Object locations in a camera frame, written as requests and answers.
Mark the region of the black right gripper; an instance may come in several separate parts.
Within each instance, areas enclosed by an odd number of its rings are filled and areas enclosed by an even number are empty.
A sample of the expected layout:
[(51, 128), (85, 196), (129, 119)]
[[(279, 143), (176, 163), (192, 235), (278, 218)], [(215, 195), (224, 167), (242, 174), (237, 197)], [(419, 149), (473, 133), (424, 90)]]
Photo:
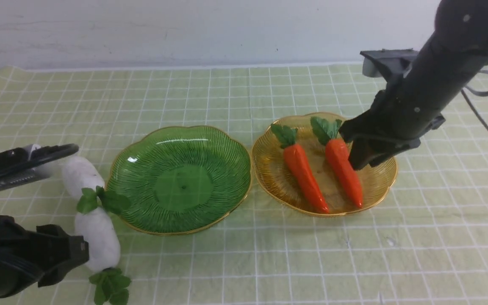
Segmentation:
[(349, 162), (358, 171), (366, 166), (376, 167), (393, 155), (416, 149), (420, 136), (403, 137), (395, 131), (393, 104), (387, 89), (379, 91), (368, 110), (342, 124), (339, 133), (351, 145)]

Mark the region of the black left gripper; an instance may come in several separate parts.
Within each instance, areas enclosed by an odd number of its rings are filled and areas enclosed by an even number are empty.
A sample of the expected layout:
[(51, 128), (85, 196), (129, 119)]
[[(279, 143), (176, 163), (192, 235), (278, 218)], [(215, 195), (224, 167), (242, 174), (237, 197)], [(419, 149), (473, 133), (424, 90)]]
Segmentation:
[(33, 261), (43, 271), (38, 287), (61, 282), (89, 260), (89, 244), (82, 236), (71, 236), (58, 225), (37, 226), (33, 234)]

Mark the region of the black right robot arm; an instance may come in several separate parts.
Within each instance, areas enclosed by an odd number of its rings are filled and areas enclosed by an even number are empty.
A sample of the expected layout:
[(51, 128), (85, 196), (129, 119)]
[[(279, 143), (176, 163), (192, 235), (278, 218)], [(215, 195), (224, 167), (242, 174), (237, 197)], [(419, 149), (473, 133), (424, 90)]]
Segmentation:
[(441, 126), (442, 110), (488, 65), (488, 0), (442, 0), (420, 51), (368, 50), (362, 74), (387, 84), (370, 108), (339, 130), (355, 170), (420, 145)]

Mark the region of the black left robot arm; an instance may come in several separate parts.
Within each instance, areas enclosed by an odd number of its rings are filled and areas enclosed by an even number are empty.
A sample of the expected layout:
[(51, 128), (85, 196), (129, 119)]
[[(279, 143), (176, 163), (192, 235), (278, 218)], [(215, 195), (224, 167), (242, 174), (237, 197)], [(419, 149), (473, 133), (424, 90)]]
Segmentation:
[(55, 224), (26, 230), (11, 216), (0, 216), (0, 299), (28, 287), (53, 286), (89, 260), (89, 244)]

